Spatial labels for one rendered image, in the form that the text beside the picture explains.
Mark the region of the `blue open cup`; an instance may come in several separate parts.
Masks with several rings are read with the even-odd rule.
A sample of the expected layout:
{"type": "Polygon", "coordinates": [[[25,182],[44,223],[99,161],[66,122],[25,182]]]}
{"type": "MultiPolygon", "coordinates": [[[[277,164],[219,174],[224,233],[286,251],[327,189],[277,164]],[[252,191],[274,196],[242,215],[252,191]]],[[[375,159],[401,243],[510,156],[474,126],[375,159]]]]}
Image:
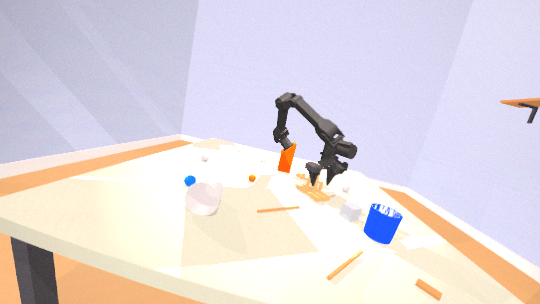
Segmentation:
{"type": "Polygon", "coordinates": [[[363,234],[374,244],[389,246],[402,218],[395,209],[371,204],[363,234]]]}

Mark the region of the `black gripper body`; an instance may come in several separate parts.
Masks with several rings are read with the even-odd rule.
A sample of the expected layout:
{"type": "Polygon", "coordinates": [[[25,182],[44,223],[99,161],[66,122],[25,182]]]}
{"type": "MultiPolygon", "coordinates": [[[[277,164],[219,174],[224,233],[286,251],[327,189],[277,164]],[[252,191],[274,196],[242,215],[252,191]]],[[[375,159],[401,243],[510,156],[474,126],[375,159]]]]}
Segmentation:
{"type": "Polygon", "coordinates": [[[320,152],[320,154],[322,156],[321,156],[321,160],[318,161],[318,164],[314,163],[314,162],[307,162],[306,165],[305,165],[305,168],[312,171],[312,172],[314,172],[314,173],[320,173],[322,170],[331,170],[331,171],[333,171],[331,168],[326,167],[326,164],[329,161],[329,159],[332,158],[332,156],[334,156],[334,159],[336,159],[337,154],[326,152],[324,150],[323,150],[323,152],[320,152]]]}

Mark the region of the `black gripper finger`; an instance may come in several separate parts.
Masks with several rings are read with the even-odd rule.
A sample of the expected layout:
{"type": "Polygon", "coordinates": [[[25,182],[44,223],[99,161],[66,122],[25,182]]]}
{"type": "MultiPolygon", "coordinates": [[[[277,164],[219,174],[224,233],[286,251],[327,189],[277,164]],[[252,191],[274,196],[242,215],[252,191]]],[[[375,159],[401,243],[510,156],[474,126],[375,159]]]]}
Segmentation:
{"type": "Polygon", "coordinates": [[[329,186],[332,180],[337,176],[335,172],[327,170],[326,185],[329,186]]]}
{"type": "MultiPolygon", "coordinates": [[[[307,169],[308,170],[308,169],[307,169]]],[[[321,174],[321,173],[314,173],[310,170],[308,170],[309,172],[309,175],[310,175],[310,180],[311,180],[311,185],[314,187],[315,183],[316,183],[316,180],[317,180],[317,177],[321,174]]]]}

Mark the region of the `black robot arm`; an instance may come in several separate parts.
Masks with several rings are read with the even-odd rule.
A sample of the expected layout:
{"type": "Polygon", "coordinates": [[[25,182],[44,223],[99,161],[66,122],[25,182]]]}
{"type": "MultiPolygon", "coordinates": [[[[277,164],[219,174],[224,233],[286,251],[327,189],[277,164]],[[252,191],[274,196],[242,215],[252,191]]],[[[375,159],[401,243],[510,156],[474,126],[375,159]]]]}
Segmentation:
{"type": "MultiPolygon", "coordinates": [[[[315,128],[316,134],[325,142],[324,151],[353,159],[357,154],[357,146],[352,142],[344,141],[345,135],[338,126],[330,119],[323,118],[314,108],[312,108],[303,98],[296,93],[285,92],[275,99],[275,106],[278,108],[277,126],[273,130],[273,137],[276,143],[284,148],[284,151],[293,146],[287,137],[289,135],[286,127],[289,108],[296,108],[315,128]],[[336,135],[336,138],[334,136],[336,135]],[[280,140],[279,140],[280,139],[280,140]]],[[[335,174],[343,174],[348,169],[348,163],[339,161],[339,156],[329,159],[326,167],[331,168],[335,174]]]]}

